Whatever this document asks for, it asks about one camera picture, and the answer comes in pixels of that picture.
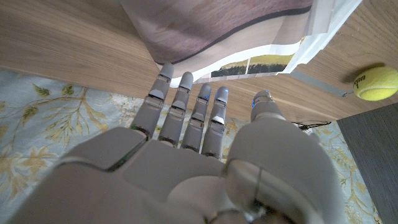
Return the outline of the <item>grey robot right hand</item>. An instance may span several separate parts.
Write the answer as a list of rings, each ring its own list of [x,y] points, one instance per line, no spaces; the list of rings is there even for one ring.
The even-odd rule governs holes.
[[[228,89],[203,85],[185,124],[193,76],[184,73],[158,138],[172,81],[166,63],[128,128],[74,147],[11,217],[11,223],[342,223],[343,194],[319,140],[258,92],[251,121],[226,161]]]

